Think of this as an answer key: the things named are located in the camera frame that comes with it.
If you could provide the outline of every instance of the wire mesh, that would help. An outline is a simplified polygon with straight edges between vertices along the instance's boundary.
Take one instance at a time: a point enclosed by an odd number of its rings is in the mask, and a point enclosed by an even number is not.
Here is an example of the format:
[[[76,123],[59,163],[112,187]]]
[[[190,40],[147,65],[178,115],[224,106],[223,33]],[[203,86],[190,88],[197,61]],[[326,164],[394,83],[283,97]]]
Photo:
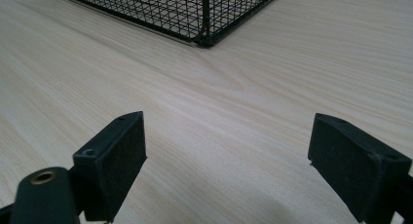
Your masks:
[[[270,0],[77,0],[187,42],[212,46]]]

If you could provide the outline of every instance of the tabletop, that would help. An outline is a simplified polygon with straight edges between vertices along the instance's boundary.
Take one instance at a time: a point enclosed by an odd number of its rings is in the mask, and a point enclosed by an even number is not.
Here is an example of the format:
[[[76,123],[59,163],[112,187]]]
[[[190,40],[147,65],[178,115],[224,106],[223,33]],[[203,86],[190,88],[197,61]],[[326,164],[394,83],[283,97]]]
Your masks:
[[[357,223],[307,159],[313,120],[413,158],[412,3],[275,0],[201,49],[67,0],[0,0],[0,206],[143,111],[148,160],[115,223]]]

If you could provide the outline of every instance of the light wood surface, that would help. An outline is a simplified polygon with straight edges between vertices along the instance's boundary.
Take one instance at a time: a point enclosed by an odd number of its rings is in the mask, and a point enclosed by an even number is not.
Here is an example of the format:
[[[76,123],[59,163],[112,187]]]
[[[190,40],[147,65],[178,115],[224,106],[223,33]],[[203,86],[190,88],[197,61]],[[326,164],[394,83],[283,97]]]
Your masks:
[[[115,223],[357,223],[309,165],[314,115],[413,158],[412,91],[413,0],[276,0],[209,50],[0,0],[0,205],[142,110],[149,159]]]

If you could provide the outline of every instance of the wire basket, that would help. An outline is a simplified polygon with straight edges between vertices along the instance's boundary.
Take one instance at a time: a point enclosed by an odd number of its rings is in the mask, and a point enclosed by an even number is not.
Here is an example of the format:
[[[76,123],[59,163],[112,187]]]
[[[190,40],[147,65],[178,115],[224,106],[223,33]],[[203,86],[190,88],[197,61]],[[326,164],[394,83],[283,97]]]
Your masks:
[[[272,0],[75,0],[188,43],[210,47]]]

